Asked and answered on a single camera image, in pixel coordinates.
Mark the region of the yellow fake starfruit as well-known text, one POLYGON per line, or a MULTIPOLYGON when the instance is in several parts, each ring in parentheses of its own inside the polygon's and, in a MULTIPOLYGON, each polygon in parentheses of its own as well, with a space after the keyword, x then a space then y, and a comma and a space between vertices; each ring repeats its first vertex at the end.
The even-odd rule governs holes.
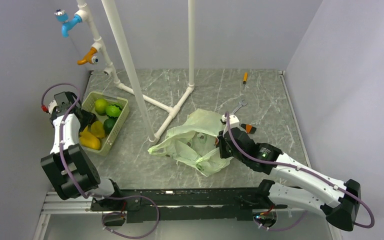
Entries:
POLYGON ((104 125, 99 120, 93 122, 90 125, 90 130, 89 131, 91 132, 92 135, 94 135, 98 139, 103 139, 103 138, 105 138, 107 136, 106 132, 105 132, 105 129, 104 129, 104 125))

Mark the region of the light green plastic bag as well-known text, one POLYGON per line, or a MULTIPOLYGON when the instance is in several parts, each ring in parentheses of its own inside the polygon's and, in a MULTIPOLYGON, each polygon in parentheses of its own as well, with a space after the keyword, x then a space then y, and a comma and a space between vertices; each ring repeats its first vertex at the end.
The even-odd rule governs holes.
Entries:
POLYGON ((224 130, 222 115, 197 109, 184 124, 166 131, 164 140, 148 149, 153 156, 168 157, 198 170, 209 177, 227 167, 232 157, 221 158, 216 146, 219 132, 224 130))

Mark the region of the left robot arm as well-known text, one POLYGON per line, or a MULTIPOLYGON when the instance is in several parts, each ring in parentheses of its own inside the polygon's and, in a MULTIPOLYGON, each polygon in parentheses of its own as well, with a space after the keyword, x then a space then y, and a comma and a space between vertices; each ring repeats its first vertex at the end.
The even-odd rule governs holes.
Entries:
POLYGON ((49 107, 54 143, 40 164, 58 196, 62 200, 104 197, 103 202, 109 209, 119 209, 124 196, 115 190, 110 179, 99 176, 79 140, 80 132, 97 119, 96 115, 83 110, 76 94, 69 91, 56 94, 49 107))

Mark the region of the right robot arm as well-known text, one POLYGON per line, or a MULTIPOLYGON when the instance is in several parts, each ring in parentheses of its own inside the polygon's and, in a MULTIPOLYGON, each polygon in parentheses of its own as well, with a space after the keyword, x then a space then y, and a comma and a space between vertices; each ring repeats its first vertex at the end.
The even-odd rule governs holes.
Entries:
POLYGON ((351 232, 357 226, 361 185, 354 179, 331 178, 305 166, 269 143, 256 143, 238 127, 218 133, 220 157, 233 157, 251 170, 292 182, 287 187, 263 180, 255 194, 256 203, 267 208, 289 205, 324 216, 338 229, 351 232))

